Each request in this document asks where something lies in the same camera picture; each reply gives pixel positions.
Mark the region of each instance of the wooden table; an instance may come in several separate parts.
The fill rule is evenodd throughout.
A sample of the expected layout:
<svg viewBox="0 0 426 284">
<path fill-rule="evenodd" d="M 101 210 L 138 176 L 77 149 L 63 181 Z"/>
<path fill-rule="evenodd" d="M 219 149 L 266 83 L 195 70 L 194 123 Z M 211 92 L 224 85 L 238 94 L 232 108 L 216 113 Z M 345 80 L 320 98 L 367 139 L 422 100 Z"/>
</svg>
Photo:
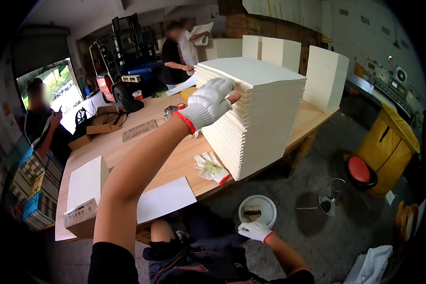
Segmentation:
<svg viewBox="0 0 426 284">
<path fill-rule="evenodd" d="M 156 119 L 158 125 L 162 125 L 164 123 L 163 115 L 166 107 L 183 102 L 186 103 L 180 94 L 174 94 L 170 97 L 166 97 L 164 94 L 163 97 L 147 98 L 144 99 L 143 102 L 145 104 L 144 108 L 130 114 L 120 130 L 95 137 L 90 144 L 73 151 L 69 156 L 62 177 L 60 192 L 58 194 L 57 214 L 55 218 L 56 241 L 76 238 L 75 235 L 65 229 L 62 217 L 63 213 L 67 210 L 66 204 L 68 200 L 68 186 L 71 172 L 100 155 L 104 157 L 109 168 L 114 167 L 134 145 L 147 135 L 147 133 L 145 133 L 123 143 L 122 133 L 124 131 L 153 119 Z M 307 150 L 312 144 L 317 128 L 328 120 L 338 109 L 339 108 L 329 113 L 323 113 L 313 105 L 303 101 L 298 111 L 297 120 L 295 121 L 285 154 L 300 149 L 295 159 L 295 163 L 299 163 L 302 157 L 307 154 Z M 214 180 L 207 180 L 199 177 L 199 170 L 194 168 L 194 156 L 203 152 L 214 152 L 203 136 L 200 136 L 198 139 L 183 139 L 144 192 L 153 190 L 161 185 L 185 176 L 194 195 L 200 200 L 233 184 L 235 181 L 232 178 L 224 184 L 218 185 Z"/>
</svg>

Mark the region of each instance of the plastic ruler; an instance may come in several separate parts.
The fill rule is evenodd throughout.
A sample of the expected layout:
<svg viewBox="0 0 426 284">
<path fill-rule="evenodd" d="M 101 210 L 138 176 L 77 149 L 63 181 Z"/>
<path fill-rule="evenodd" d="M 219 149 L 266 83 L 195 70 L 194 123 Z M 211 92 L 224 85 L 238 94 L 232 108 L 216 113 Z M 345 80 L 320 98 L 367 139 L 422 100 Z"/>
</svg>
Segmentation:
<svg viewBox="0 0 426 284">
<path fill-rule="evenodd" d="M 135 128 L 126 130 L 125 132 L 123 132 L 123 143 L 141 134 L 152 131 L 156 128 L 158 128 L 158 125 L 156 124 L 156 120 L 150 120 L 148 122 L 145 122 L 144 124 L 136 126 Z"/>
</svg>

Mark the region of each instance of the gloved hand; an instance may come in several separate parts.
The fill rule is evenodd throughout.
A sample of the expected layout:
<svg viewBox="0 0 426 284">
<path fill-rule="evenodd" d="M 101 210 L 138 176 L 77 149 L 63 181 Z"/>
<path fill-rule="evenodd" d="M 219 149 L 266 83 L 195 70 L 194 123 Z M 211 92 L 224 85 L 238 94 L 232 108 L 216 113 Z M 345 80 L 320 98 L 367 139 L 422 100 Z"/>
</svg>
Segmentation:
<svg viewBox="0 0 426 284">
<path fill-rule="evenodd" d="M 274 232 L 269 230 L 266 225 L 254 221 L 251 223 L 241 223 L 239 225 L 239 234 L 253 240 L 258 240 L 265 243 L 267 237 Z"/>
<path fill-rule="evenodd" d="M 235 84 L 231 80 L 211 79 L 188 98 L 185 109 L 176 111 L 174 115 L 181 117 L 191 129 L 191 134 L 194 134 L 232 109 L 232 104 L 240 99 L 240 95 L 225 97 L 234 88 Z"/>
<path fill-rule="evenodd" d="M 202 157 L 199 155 L 194 156 L 194 160 L 197 162 L 194 167 L 202 170 L 200 176 L 204 179 L 213 179 L 221 185 L 230 176 L 230 173 L 216 159 L 214 153 L 204 152 Z"/>
</svg>

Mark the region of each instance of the paintbrush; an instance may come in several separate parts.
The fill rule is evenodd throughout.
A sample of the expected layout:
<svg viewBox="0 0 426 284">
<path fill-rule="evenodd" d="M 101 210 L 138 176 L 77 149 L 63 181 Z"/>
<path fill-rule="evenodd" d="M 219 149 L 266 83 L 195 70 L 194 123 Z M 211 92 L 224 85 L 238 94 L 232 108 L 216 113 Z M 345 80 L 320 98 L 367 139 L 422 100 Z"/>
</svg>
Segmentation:
<svg viewBox="0 0 426 284">
<path fill-rule="evenodd" d="M 244 216 L 248 217 L 251 222 L 254 222 L 262 216 L 262 205 L 245 205 L 243 207 Z"/>
</svg>

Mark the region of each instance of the black shirt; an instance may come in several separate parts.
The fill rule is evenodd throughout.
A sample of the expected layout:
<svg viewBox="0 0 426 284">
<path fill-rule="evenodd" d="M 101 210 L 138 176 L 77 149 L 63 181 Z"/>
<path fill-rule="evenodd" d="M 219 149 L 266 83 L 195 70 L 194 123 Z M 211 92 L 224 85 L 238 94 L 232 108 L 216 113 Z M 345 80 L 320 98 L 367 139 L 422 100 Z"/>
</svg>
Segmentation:
<svg viewBox="0 0 426 284">
<path fill-rule="evenodd" d="M 207 277 L 200 272 L 187 271 L 177 277 L 165 281 L 164 284 L 202 283 L 223 284 L 224 280 Z M 257 280 L 242 279 L 256 283 Z M 94 283 L 133 283 L 138 284 L 138 273 L 133 255 L 125 248 L 107 242 L 95 243 L 89 271 L 89 284 Z M 300 270 L 290 277 L 262 282 L 261 284 L 314 284 L 313 275 L 307 270 Z"/>
<path fill-rule="evenodd" d="M 27 110 L 24 130 L 34 150 L 41 146 L 41 143 L 46 138 L 53 114 L 53 110 L 49 110 L 42 115 Z M 66 130 L 62 124 L 59 124 L 53 133 L 52 141 L 49 146 L 50 151 L 47 154 L 61 168 L 64 168 L 69 154 L 71 153 L 71 149 L 68 146 L 71 136 L 72 134 Z"/>
<path fill-rule="evenodd" d="M 175 62 L 181 64 L 180 55 L 178 54 L 178 43 L 166 39 L 163 44 L 163 63 Z M 170 68 L 163 64 L 161 72 L 161 81 L 164 84 L 175 85 L 183 82 L 182 70 Z"/>
</svg>

